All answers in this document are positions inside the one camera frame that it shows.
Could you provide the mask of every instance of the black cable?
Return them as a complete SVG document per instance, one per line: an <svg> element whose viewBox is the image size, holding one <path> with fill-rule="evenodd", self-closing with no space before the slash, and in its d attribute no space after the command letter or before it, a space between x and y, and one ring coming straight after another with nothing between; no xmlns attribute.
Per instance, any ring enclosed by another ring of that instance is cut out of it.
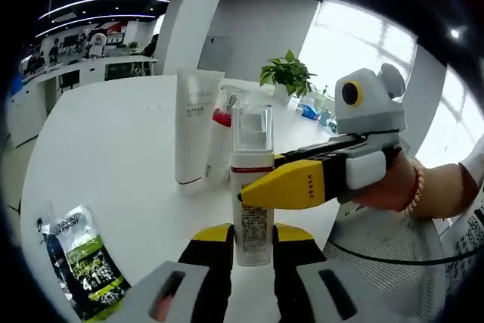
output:
<svg viewBox="0 0 484 323"><path fill-rule="evenodd" d="M383 262L383 263L392 264L392 265L405 265L405 266L443 265L443 264L449 264L450 262L468 259L468 258L470 258L474 255L477 255L478 253L484 253L484 246L480 246L480 247L477 247L474 250L468 251L466 253L462 253L462 254L459 254L459 255L451 256L451 257L446 257L444 259L434 259L434 260L424 260L424 261L396 260L396 259L381 259L379 257L367 256L367 255L363 255L361 253L356 253L355 251L348 250L345 247L342 247L342 246L334 243L333 241L328 241L328 243L335 246L338 250L341 250L344 253L348 253L350 255L359 257L360 259L365 259L365 260L370 260L370 261L375 261L375 262Z"/></svg>

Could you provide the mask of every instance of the sleeve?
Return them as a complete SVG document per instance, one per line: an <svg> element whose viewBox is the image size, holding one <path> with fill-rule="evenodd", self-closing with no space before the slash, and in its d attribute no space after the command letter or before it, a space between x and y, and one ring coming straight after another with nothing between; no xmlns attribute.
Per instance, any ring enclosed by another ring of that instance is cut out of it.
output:
<svg viewBox="0 0 484 323"><path fill-rule="evenodd" d="M484 135L478 140L469 156L461 161L461 165L467 169L478 187L482 185L484 182Z"/></svg>

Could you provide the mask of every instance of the forearm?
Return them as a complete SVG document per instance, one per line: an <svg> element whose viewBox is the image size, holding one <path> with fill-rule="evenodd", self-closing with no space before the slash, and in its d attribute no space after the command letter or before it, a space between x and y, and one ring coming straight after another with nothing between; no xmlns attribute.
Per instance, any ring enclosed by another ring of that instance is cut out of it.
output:
<svg viewBox="0 0 484 323"><path fill-rule="evenodd" d="M425 169L420 201L412 215L422 219L444 219L465 211L477 195L478 187L467 170L457 164Z"/></svg>

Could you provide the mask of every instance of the yellow ring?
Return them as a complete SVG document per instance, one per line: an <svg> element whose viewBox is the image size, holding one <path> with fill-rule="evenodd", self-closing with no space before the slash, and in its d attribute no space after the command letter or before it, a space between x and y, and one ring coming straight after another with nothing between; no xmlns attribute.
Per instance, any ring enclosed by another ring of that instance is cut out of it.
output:
<svg viewBox="0 0 484 323"><path fill-rule="evenodd" d="M361 92L361 85L358 81L348 81L347 83L352 83L356 87L356 91L358 92L358 97L356 98L356 102L353 105L348 105L351 107L358 107L360 106L361 102L363 101L363 92Z"/></svg>

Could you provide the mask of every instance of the human hand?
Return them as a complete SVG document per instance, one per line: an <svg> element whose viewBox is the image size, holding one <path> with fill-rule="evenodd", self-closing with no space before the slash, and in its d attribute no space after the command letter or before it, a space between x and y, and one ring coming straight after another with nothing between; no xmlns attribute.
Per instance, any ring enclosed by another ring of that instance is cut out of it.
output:
<svg viewBox="0 0 484 323"><path fill-rule="evenodd" d="M363 188L353 202L378 210L401 211L411 202L415 183L415 169L400 152L383 179Z"/></svg>

